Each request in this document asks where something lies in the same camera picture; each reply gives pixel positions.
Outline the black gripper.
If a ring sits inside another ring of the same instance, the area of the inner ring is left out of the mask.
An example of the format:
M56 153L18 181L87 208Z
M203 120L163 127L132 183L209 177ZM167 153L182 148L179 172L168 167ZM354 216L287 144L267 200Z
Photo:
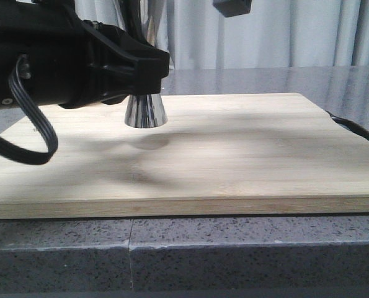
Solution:
M248 14L251 11L251 0L213 0L213 7L224 17ZM138 42L146 42L141 27L140 0L123 0L122 15L127 33Z
M156 94L169 54L114 25L81 20L72 1L0 1L0 109L17 107L17 73L39 106L75 109Z

